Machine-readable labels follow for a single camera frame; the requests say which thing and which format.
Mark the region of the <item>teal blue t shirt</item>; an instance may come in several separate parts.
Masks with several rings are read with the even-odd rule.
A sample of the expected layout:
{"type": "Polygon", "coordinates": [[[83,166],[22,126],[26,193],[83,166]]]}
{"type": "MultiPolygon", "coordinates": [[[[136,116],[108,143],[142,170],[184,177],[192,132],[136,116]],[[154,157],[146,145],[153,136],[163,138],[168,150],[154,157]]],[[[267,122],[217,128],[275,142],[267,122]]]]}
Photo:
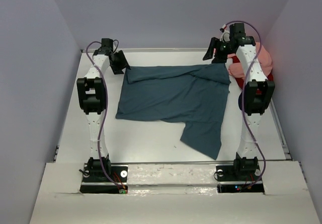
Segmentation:
{"type": "Polygon", "coordinates": [[[230,79],[225,64],[133,66],[116,118],[185,124],[181,142],[217,159],[230,79]]]}

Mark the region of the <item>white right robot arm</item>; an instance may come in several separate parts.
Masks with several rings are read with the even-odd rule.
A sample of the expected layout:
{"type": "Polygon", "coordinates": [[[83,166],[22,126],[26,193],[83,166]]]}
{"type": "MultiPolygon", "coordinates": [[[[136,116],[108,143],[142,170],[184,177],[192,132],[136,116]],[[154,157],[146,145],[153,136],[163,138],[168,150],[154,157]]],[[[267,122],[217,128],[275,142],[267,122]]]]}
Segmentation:
{"type": "Polygon", "coordinates": [[[256,48],[256,41],[254,37],[246,34],[245,25],[257,31],[253,25],[245,21],[230,21],[224,24],[220,28],[220,38],[211,38],[203,60],[211,59],[212,63],[225,63],[230,54],[235,54],[239,59],[245,79],[238,99],[243,125],[236,156],[241,159],[254,159],[257,155],[262,155],[257,133],[262,115],[271,102],[275,83],[268,80],[264,74],[258,60],[262,48],[256,48]]]}

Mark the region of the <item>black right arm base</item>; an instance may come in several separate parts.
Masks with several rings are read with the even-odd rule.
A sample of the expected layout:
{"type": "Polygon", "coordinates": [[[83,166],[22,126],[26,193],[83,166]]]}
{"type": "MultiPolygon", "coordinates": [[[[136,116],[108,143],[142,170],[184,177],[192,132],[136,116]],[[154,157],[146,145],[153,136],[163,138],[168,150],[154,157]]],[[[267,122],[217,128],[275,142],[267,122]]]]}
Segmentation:
{"type": "Polygon", "coordinates": [[[218,193],[264,193],[259,178],[258,158],[247,159],[236,155],[232,164],[218,165],[214,172],[218,193]]]}

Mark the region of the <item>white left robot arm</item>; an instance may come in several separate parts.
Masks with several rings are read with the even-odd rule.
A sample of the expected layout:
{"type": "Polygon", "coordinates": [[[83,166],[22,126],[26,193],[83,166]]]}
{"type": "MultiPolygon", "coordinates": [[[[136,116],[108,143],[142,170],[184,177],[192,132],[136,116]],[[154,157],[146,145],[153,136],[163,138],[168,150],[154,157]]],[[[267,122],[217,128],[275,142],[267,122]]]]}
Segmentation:
{"type": "Polygon", "coordinates": [[[84,77],[76,80],[79,106],[86,115],[90,132],[90,159],[107,162],[109,152],[105,144],[104,122],[108,108],[107,86],[104,74],[110,68],[114,75],[124,74],[130,69],[122,50],[118,50],[118,40],[103,38],[100,47],[92,56],[86,48],[86,56],[91,67],[84,77]]]}

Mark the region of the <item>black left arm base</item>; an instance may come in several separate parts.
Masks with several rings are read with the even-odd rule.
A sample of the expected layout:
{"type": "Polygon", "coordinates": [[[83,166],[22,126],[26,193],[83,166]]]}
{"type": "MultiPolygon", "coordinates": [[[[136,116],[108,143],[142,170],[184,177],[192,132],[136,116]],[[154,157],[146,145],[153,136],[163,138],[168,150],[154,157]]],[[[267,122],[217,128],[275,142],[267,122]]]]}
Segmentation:
{"type": "Polygon", "coordinates": [[[79,169],[82,181],[79,191],[84,194],[127,194],[128,166],[114,165],[106,159],[90,158],[79,169]]]}

